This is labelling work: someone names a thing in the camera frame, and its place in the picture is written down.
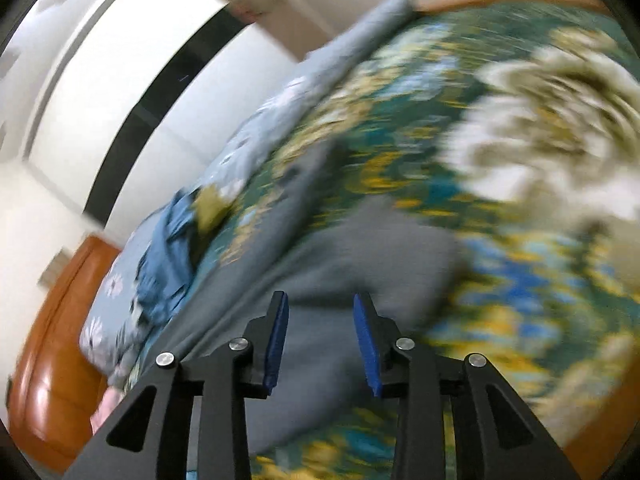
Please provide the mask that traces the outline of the grey hooded sweatshirt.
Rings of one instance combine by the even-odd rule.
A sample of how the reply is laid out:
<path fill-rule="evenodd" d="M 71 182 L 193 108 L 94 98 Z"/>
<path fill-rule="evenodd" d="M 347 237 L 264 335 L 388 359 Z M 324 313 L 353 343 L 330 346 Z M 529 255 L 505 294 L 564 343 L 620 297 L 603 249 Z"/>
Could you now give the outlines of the grey hooded sweatshirt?
<path fill-rule="evenodd" d="M 292 162 L 239 255 L 205 275 L 152 345 L 182 360 L 207 356 L 264 314 L 274 292 L 288 295 L 278 383 L 269 399 L 246 406 L 253 454 L 320 426 L 366 392 L 352 319 L 357 292 L 412 333 L 462 268 L 454 234 L 397 210 L 386 195 L 358 200 L 334 226 L 308 232 L 347 159 L 346 145 L 328 139 Z"/>

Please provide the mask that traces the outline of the blue garment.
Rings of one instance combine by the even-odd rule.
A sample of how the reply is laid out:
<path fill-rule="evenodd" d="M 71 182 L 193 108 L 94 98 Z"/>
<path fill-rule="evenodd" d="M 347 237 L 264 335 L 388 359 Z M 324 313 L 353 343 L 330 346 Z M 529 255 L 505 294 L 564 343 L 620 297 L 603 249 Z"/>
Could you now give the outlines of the blue garment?
<path fill-rule="evenodd" d="M 160 211 L 137 270 L 140 322 L 149 331 L 164 327 L 180 310 L 194 280 L 191 246 L 198 234 L 194 194 L 178 191 Z"/>

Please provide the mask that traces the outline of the grey daisy print duvet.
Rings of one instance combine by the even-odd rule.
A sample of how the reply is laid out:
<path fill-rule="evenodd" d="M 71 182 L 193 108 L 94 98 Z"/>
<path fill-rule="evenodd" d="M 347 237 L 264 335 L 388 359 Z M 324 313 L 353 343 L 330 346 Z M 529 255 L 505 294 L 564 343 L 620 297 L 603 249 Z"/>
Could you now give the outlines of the grey daisy print duvet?
<path fill-rule="evenodd" d="M 364 100 L 369 91 L 357 79 L 369 79 L 376 70 L 387 78 L 396 77 L 396 68 L 382 60 L 371 61 L 370 55 L 415 16 L 413 0 L 384 0 L 346 32 L 309 53 L 293 78 L 240 125 L 204 174 L 179 191 L 193 193 L 195 198 L 199 188 L 215 185 L 233 206 L 250 178 L 305 117 L 314 118 L 314 140 L 356 125 L 370 107 Z M 168 203 L 146 216 L 131 233 L 105 275 L 80 332 L 82 354 L 118 391 L 125 390 L 153 333 L 140 322 L 136 277 L 160 211 Z M 208 240 L 204 246 L 192 243 L 195 273 L 195 253 L 207 246 Z"/>

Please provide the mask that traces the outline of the olive yellow garment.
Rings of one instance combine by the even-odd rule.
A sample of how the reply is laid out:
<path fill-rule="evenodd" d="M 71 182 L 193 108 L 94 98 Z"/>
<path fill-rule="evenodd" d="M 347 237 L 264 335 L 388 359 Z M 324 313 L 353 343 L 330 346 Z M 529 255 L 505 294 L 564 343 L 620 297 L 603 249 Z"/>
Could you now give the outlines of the olive yellow garment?
<path fill-rule="evenodd" d="M 231 208 L 232 201 L 222 197 L 215 185 L 199 188 L 192 204 L 196 225 L 194 243 L 204 246 L 224 223 Z"/>

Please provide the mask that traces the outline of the orange wooden headboard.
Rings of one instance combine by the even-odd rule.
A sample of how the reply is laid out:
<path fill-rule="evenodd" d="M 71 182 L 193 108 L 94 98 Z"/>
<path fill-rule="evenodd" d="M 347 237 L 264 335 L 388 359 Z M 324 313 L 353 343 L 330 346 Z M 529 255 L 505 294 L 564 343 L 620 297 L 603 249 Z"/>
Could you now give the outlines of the orange wooden headboard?
<path fill-rule="evenodd" d="M 62 474 L 92 437 L 106 377 L 79 348 L 82 326 L 119 249 L 88 236 L 49 289 L 12 375 L 9 434 L 39 465 Z"/>

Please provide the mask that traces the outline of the teal floral bed blanket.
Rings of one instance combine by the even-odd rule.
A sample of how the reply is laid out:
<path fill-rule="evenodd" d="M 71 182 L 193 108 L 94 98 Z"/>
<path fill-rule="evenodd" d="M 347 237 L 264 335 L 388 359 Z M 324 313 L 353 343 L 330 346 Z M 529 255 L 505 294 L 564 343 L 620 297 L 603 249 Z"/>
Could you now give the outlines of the teal floral bed blanket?
<path fill-rule="evenodd" d="M 584 478 L 637 477 L 639 61 L 614 21 L 518 1 L 417 18 L 260 155 L 206 271 L 244 254 L 285 170 L 333 138 L 352 156 L 304 233 L 379 195 L 454 230 L 471 273 L 427 338 L 487 352 Z"/>

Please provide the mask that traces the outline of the white wardrobe with black stripe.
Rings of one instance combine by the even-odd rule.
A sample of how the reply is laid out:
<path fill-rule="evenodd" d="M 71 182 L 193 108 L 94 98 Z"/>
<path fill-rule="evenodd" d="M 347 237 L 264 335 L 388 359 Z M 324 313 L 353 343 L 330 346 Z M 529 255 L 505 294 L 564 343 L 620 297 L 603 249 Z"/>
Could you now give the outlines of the white wardrobe with black stripe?
<path fill-rule="evenodd" d="M 204 174 L 295 64 L 227 0 L 107 0 L 53 78 L 28 163 L 124 240 Z"/>

